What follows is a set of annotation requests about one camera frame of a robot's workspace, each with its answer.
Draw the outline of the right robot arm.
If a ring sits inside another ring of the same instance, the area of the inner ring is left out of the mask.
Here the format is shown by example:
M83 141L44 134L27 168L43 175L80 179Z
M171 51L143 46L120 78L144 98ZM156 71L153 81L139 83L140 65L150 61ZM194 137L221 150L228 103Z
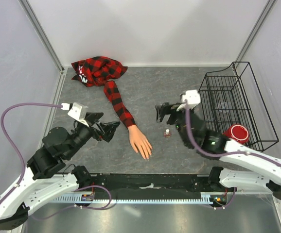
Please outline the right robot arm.
M180 104L168 102L155 106L157 122L169 116L167 124L175 125L184 144L204 158L215 159L247 169L243 175L232 175L227 169L213 168L208 187L213 191L247 184L265 188L281 200L281 159L253 150L234 139L210 130L193 109L180 109Z

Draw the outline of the red nail polish bottle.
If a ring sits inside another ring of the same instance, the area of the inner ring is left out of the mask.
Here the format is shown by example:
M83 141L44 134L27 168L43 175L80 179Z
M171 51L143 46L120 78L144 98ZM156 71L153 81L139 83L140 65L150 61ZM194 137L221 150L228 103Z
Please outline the red nail polish bottle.
M164 136L165 136L165 137L170 137L170 136L171 136L171 132L169 131L168 134L166 134L166 133L164 132Z

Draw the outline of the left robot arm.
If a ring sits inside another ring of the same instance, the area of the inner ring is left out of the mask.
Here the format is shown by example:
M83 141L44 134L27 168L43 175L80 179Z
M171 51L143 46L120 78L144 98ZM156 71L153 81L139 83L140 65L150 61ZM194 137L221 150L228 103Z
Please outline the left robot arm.
M57 173L90 139L109 142L113 138L120 122L104 123L102 116L87 113L84 122L75 121L70 132L63 127L48 132L18 180L0 195L0 231L19 227L36 210L65 193L95 188L85 166L76 166L62 177Z

